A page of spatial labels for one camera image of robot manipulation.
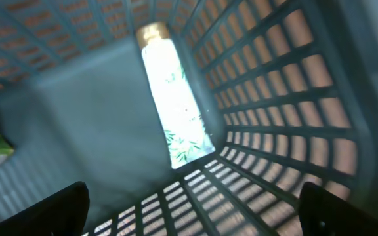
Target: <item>brown cap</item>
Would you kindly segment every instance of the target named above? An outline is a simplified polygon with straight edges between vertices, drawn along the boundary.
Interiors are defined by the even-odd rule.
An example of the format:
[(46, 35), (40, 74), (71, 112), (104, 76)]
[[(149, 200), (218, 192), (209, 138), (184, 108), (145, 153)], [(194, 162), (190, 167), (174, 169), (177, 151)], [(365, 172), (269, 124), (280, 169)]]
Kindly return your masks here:
[(136, 31), (136, 39), (139, 47), (143, 49), (153, 39), (169, 39), (170, 33), (165, 22), (154, 22), (142, 26)]

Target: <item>gray plastic basket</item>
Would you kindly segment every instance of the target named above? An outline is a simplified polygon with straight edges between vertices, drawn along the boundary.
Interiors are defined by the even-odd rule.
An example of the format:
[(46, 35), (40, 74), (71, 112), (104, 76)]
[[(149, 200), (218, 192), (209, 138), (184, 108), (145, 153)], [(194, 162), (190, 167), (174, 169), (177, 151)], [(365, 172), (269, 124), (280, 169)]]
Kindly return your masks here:
[[(348, 4), (0, 0), (0, 221), (78, 180), (89, 235), (300, 235), (305, 181), (378, 217), (378, 50)], [(158, 21), (218, 150), (178, 170), (134, 36)]]

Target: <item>black object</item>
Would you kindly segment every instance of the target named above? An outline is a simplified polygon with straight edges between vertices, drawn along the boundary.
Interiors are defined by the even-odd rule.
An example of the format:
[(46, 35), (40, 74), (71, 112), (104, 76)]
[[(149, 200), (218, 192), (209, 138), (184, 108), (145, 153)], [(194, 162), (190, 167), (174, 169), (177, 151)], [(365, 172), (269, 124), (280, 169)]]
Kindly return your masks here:
[(89, 191), (76, 182), (0, 223), (0, 235), (82, 235)]
[(378, 220), (312, 182), (301, 190), (299, 216), (304, 236), (378, 235)]

